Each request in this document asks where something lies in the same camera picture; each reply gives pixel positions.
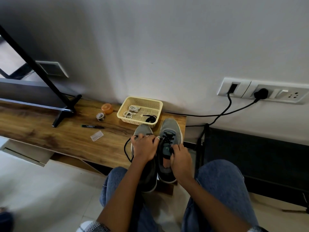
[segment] television screen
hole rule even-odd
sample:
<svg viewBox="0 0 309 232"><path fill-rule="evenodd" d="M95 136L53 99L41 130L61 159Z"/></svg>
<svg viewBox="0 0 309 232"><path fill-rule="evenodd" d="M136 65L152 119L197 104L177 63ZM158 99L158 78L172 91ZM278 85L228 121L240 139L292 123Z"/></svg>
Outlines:
<svg viewBox="0 0 309 232"><path fill-rule="evenodd" d="M72 112L2 36L0 100Z"/></svg>

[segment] shoe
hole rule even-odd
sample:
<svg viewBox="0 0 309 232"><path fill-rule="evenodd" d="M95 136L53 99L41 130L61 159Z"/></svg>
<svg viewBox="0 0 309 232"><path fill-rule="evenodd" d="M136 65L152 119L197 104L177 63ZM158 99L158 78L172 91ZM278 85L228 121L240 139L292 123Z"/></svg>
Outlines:
<svg viewBox="0 0 309 232"><path fill-rule="evenodd" d="M183 143L183 136L180 127L173 118L167 118L163 121L160 128L160 142L157 148L157 172L162 182L173 183L176 181L173 171L170 167L170 158L174 152L171 145Z"/></svg>
<svg viewBox="0 0 309 232"><path fill-rule="evenodd" d="M134 135L152 135L153 132L148 125L140 125L134 132ZM132 159L134 158L134 148L131 144L131 151L132 151ZM156 160L153 158L152 160L148 161L145 165L143 172L141 173L141 178L138 183L138 189L143 193L150 193L154 191L157 186L157 170L156 170Z"/></svg>

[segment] white tile floor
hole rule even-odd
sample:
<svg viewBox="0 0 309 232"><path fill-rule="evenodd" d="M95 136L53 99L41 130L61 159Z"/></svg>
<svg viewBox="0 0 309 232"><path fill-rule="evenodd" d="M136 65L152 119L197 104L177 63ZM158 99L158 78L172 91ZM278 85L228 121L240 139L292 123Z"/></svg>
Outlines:
<svg viewBox="0 0 309 232"><path fill-rule="evenodd" d="M0 155L0 206L16 215L15 232L74 232L81 222L95 220L105 177L49 161L42 168ZM309 231L309 215L280 212L301 207L251 194L260 225L270 232ZM145 195L152 214L166 231L180 231L189 195L181 187L174 195Z"/></svg>

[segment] television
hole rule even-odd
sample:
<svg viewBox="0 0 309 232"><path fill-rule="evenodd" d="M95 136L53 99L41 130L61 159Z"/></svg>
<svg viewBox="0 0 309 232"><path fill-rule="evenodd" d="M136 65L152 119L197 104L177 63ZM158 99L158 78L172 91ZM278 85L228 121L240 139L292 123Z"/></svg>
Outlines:
<svg viewBox="0 0 309 232"><path fill-rule="evenodd" d="M57 127L65 117L76 113L74 106L82 96L69 97L0 26L0 101L59 110L52 124Z"/></svg>

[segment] marker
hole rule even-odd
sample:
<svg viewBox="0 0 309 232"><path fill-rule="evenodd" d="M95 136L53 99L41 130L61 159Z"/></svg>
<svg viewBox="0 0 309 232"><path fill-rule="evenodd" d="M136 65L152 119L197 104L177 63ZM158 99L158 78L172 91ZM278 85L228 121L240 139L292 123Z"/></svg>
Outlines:
<svg viewBox="0 0 309 232"><path fill-rule="evenodd" d="M104 129L103 126L82 125L83 128Z"/></svg>

